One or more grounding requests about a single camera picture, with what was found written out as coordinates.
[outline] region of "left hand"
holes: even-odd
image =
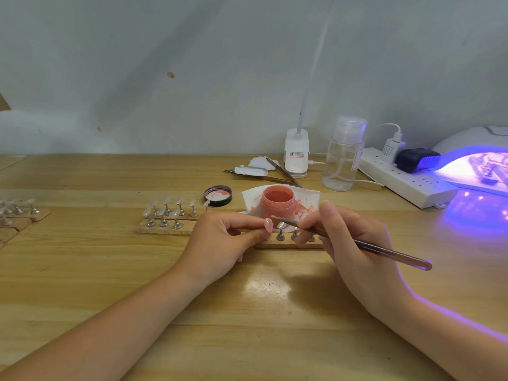
[[[270,236],[264,225],[265,220],[255,216],[207,211],[196,222],[175,268],[208,286],[241,262],[245,250]],[[242,234],[239,229],[250,231]]]

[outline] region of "forearm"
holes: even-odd
[[[173,268],[0,374],[0,381],[119,380],[204,286]]]
[[[508,379],[508,339],[419,296],[380,318],[458,381]]]

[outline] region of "white wall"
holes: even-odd
[[[327,3],[2,0],[0,153],[282,152]],[[338,0],[311,151],[341,114],[412,147],[506,124],[507,17],[508,0]]]

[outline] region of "right hand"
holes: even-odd
[[[376,219],[325,201],[319,211],[298,223],[301,229],[311,226],[327,232],[328,238],[320,237],[323,247],[335,262],[347,288],[376,318],[381,319],[387,307],[395,307],[412,297],[396,262],[364,252],[353,241],[355,238],[392,249],[390,235]],[[295,242],[304,244],[311,236],[311,233],[302,231]]]

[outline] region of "hand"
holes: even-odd
[[[412,296],[401,276],[397,263],[370,252],[361,251],[353,238],[384,248],[392,248],[390,235],[383,224],[374,218],[358,214],[328,201],[298,223],[304,229],[317,226],[326,230],[323,246],[332,257],[351,293],[377,318],[387,307],[396,306]],[[302,231],[298,244],[306,243],[311,233]]]
[[[176,268],[208,286],[241,262],[245,250],[270,236],[265,220],[237,212],[206,211],[196,222],[192,236]],[[244,234],[239,229],[249,229]]]

